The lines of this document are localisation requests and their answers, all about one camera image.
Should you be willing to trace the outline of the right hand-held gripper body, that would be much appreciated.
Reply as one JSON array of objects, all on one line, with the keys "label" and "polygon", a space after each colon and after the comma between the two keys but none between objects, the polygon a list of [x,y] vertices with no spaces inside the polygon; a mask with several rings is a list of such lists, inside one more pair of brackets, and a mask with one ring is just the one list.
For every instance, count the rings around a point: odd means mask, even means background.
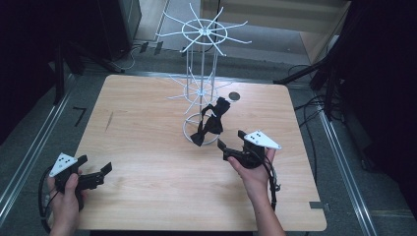
[{"label": "right hand-held gripper body", "polygon": [[223,159],[233,156],[247,169],[257,168],[265,162],[266,148],[281,149],[281,145],[260,130],[247,134],[242,141],[241,150],[228,147],[229,152],[223,152]]}]

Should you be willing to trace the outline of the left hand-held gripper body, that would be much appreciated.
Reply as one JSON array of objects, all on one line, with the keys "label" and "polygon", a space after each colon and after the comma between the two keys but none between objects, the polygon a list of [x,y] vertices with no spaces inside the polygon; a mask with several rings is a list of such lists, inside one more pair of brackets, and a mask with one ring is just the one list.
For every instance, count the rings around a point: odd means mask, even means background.
[{"label": "left hand-held gripper body", "polygon": [[[79,173],[78,158],[65,153],[60,153],[52,166],[49,176],[55,179],[56,190],[65,193],[65,187],[69,177],[73,173]],[[104,177],[100,170],[87,175],[80,175],[78,185],[75,190],[75,196],[79,203],[79,210],[84,208],[84,200],[82,196],[83,190],[96,189],[98,185],[104,183]]]}]

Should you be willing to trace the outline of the white wire display rack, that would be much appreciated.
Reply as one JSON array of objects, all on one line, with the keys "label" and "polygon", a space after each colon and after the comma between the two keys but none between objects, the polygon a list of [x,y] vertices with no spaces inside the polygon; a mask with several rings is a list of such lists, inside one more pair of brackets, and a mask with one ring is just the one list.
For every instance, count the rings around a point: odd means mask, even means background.
[{"label": "white wire display rack", "polygon": [[[163,12],[164,18],[180,24],[181,28],[170,33],[158,33],[157,36],[182,35],[187,40],[186,46],[180,50],[186,56],[185,81],[181,82],[174,76],[169,77],[170,80],[179,84],[183,91],[180,95],[168,96],[168,99],[184,98],[188,101],[189,107],[185,111],[186,114],[195,108],[198,109],[197,113],[190,115],[183,123],[183,134],[187,140],[193,143],[191,136],[198,131],[202,110],[209,104],[215,106],[217,99],[221,97],[218,93],[220,86],[215,84],[218,57],[225,56],[225,53],[220,49],[220,45],[225,41],[249,44],[251,40],[245,41],[229,35],[230,30],[242,28],[247,23],[230,26],[222,24],[218,20],[223,12],[222,7],[217,10],[216,15],[211,19],[200,18],[192,4],[189,4],[189,8],[193,13],[193,18],[188,21],[179,20]],[[211,111],[208,110],[204,122],[210,115]],[[219,136],[206,133],[202,146],[212,144]]]}]

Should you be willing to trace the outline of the person's right hand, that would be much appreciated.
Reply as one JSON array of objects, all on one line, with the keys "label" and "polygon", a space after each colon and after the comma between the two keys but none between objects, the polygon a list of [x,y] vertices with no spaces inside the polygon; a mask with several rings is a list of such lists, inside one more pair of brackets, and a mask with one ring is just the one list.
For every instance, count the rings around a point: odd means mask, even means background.
[{"label": "person's right hand", "polygon": [[228,157],[227,161],[241,177],[250,201],[268,203],[268,171],[263,166],[254,169],[244,168],[232,156]]}]

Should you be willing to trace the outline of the person's left hand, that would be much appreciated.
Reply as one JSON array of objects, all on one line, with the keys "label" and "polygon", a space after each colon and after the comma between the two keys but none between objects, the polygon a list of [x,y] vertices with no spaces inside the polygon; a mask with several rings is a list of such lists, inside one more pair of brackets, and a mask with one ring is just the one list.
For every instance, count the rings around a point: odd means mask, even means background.
[{"label": "person's left hand", "polygon": [[65,193],[60,193],[55,190],[55,179],[52,177],[47,178],[50,195],[53,197],[51,207],[54,221],[51,229],[54,227],[78,229],[80,212],[79,203],[75,196],[78,180],[79,175],[73,173],[67,181]]}]

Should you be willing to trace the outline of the black metal stand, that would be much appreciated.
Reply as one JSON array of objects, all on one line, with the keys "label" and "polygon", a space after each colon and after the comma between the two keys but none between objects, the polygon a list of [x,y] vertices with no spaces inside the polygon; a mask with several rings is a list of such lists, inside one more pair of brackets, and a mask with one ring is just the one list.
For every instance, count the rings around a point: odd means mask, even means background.
[{"label": "black metal stand", "polygon": [[59,42],[55,48],[55,61],[54,61],[54,77],[55,77],[55,99],[53,104],[57,105],[64,96],[64,63],[67,63],[70,70],[78,75],[84,72],[84,64],[81,61],[80,56],[88,57],[97,65],[106,69],[109,72],[121,74],[124,73],[124,69],[117,69],[105,62],[97,55],[89,52],[76,42],[63,41]]},{"label": "black metal stand", "polygon": [[310,88],[312,90],[320,90],[323,86],[327,86],[324,100],[324,113],[326,117],[331,120],[331,112],[334,109],[332,100],[335,96],[337,79],[336,64],[338,57],[340,56],[340,52],[342,51],[345,44],[346,35],[341,33],[337,40],[334,42],[333,47],[322,60],[284,79],[274,80],[273,83],[275,85],[285,86],[315,72],[314,77],[310,81]]}]

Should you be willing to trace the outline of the dark cabinet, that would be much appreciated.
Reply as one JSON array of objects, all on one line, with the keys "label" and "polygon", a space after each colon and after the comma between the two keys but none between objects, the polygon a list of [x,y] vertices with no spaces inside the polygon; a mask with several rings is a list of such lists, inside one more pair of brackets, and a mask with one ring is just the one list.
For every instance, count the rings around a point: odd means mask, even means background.
[{"label": "dark cabinet", "polygon": [[115,61],[133,45],[142,11],[139,0],[97,0],[104,40],[103,57]]}]

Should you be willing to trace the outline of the metal floor rail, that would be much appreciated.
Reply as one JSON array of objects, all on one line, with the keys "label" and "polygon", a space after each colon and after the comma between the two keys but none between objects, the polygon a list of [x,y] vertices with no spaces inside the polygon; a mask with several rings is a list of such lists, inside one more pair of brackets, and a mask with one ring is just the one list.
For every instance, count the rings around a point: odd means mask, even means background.
[{"label": "metal floor rail", "polygon": [[10,213],[61,118],[78,78],[70,74],[65,79],[64,95],[57,104],[54,104],[55,89],[43,96],[0,146],[0,229],[9,221]]},{"label": "metal floor rail", "polygon": [[336,131],[324,112],[320,113],[320,117],[361,231],[364,236],[378,236],[375,224],[348,164]]}]

